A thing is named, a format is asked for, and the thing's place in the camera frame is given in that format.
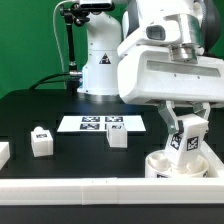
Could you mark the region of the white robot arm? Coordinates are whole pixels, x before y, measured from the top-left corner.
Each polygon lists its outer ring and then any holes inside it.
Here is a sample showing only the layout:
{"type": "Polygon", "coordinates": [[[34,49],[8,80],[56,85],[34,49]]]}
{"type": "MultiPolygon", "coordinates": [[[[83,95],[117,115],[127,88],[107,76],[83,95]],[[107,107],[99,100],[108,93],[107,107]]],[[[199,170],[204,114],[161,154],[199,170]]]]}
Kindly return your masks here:
{"type": "Polygon", "coordinates": [[[209,57],[203,35],[215,9],[203,0],[130,0],[118,23],[111,0],[82,0],[90,13],[88,95],[129,104],[224,103],[224,61],[209,57]]]}

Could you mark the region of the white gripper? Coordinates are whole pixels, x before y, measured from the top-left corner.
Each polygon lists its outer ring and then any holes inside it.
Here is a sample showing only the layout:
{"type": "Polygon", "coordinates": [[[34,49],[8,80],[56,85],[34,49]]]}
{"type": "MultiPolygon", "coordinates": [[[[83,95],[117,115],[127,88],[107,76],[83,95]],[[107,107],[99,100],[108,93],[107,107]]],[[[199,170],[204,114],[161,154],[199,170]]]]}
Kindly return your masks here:
{"type": "Polygon", "coordinates": [[[190,123],[202,127],[208,126],[210,104],[224,107],[221,59],[199,56],[197,64],[174,62],[167,48],[139,46],[120,61],[117,75],[119,95],[125,103],[156,105],[161,101],[158,112],[171,135],[184,131],[175,104],[193,103],[190,123]]]}

